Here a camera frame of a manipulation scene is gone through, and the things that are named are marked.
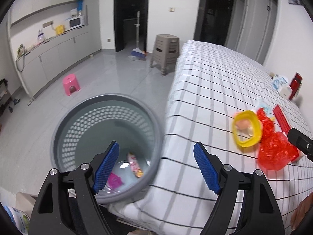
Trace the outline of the person's right hand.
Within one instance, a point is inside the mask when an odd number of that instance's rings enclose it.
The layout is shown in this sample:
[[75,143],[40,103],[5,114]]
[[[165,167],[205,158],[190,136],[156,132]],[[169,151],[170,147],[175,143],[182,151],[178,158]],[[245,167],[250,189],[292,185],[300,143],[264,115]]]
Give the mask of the person's right hand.
[[292,218],[291,218],[292,231],[300,224],[300,222],[305,217],[306,213],[309,211],[312,205],[312,197],[313,197],[313,193],[311,193],[303,201],[301,201],[298,208],[293,213]]

